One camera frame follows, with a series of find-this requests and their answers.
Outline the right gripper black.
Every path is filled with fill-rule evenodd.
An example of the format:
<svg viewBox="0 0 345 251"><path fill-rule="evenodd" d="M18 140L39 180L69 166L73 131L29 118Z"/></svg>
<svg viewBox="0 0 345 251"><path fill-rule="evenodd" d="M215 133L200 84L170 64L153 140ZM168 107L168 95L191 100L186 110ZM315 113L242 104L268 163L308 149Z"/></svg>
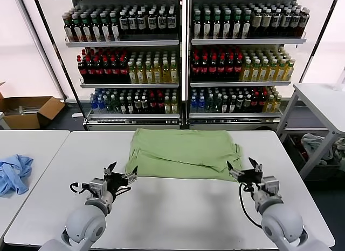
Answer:
<svg viewBox="0 0 345 251"><path fill-rule="evenodd" d="M254 169L247 169L240 171L235 169L229 161L227 161L227 167L229 175L232 176L239 183L245 184L259 184L263 178L262 164L259 164L256 160L249 157L249 161Z"/></svg>

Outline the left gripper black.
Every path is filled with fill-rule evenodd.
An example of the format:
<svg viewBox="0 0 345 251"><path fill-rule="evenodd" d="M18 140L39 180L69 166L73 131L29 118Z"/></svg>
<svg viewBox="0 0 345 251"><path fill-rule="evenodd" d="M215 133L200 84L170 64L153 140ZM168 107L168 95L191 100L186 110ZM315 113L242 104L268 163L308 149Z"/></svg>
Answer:
<svg viewBox="0 0 345 251"><path fill-rule="evenodd" d="M104 179L106 180L107 191L110 193L124 193L131 190L129 187L137 179L136 166L130 173L122 174L113 172L117 162L113 162L103 169Z"/></svg>

